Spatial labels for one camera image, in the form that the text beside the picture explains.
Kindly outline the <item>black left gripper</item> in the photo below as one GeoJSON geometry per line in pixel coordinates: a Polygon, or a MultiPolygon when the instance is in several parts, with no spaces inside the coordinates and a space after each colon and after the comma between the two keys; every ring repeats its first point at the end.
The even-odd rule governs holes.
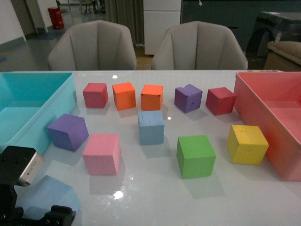
{"type": "Polygon", "coordinates": [[[41,219],[24,218],[24,210],[16,206],[15,186],[21,174],[20,159],[36,151],[34,148],[7,146],[0,154],[0,224],[2,226],[70,226],[76,212],[69,207],[54,205],[41,219]]]}

